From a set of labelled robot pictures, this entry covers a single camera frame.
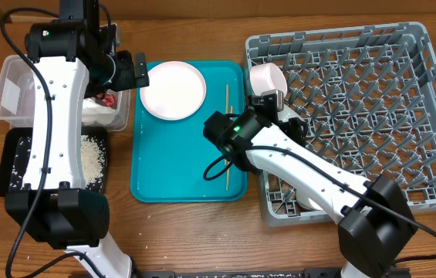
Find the chopstick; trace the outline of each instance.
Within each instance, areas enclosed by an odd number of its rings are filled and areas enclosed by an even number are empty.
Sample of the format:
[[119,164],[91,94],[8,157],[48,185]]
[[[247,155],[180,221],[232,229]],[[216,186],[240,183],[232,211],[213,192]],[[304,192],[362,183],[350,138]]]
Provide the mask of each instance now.
[[[230,107],[230,113],[233,114],[233,106]],[[230,185],[230,169],[226,170],[226,191],[228,190],[229,185]]]

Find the white mug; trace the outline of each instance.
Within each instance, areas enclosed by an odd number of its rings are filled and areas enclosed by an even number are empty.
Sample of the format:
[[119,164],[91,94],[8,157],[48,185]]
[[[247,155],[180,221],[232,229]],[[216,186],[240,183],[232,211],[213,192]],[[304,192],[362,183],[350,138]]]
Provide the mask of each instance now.
[[256,96],[269,90],[280,90],[285,95],[288,93],[288,84],[281,69],[273,63],[253,66],[250,69],[250,84]]

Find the black tray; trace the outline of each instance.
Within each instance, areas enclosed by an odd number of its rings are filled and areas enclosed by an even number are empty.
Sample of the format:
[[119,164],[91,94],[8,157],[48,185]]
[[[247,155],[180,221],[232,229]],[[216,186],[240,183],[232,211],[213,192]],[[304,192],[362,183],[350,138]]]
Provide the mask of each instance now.
[[[104,156],[103,177],[86,185],[86,190],[103,194],[106,190],[108,169],[108,132],[104,127],[82,127],[81,134],[94,137]],[[2,161],[0,162],[0,197],[5,197],[8,191],[21,190],[22,177],[29,162],[31,138],[31,127],[12,128],[5,136]]]

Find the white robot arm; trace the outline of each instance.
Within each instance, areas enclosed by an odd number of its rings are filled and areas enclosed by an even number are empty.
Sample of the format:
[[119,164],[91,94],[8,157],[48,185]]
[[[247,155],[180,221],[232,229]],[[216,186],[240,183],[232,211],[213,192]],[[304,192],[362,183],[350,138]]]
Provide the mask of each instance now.
[[[253,108],[235,121],[229,118],[235,115],[215,112],[204,123],[204,136],[223,153],[221,159],[227,158],[243,171],[267,171],[280,177],[333,219],[341,253],[348,259],[342,278],[381,278],[417,228],[379,209],[366,215],[361,212],[370,207],[370,199],[413,221],[401,190],[383,175],[371,182],[307,151],[301,146],[306,126],[300,119],[278,121],[280,96],[276,91],[249,97]],[[204,179],[216,177],[207,177],[216,161],[206,169]]]
[[65,250],[64,256],[76,256],[91,276],[129,278],[136,273],[133,260],[108,233],[106,197],[86,190],[80,160],[83,99],[104,96],[108,89],[148,86],[144,54],[136,55],[134,66],[128,51],[116,52],[117,27],[100,28],[99,7],[97,0],[61,0],[59,19],[33,24],[26,35],[27,58],[6,35],[5,19],[13,12],[44,11],[17,8],[2,20],[5,39],[35,71],[29,162],[20,190],[5,196],[5,210],[21,225],[5,269],[7,277],[12,277],[24,232]]

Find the gray dish rack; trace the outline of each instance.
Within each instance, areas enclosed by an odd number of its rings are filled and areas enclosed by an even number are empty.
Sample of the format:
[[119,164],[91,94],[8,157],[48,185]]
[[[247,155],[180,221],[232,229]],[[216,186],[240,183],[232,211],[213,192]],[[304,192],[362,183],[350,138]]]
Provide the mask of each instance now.
[[[287,104],[309,122],[307,149],[374,179],[401,185],[413,212],[436,211],[436,57],[418,22],[252,36],[244,75],[275,63],[285,74]],[[289,186],[259,179],[262,218],[270,226],[326,222],[295,198],[274,213]]]

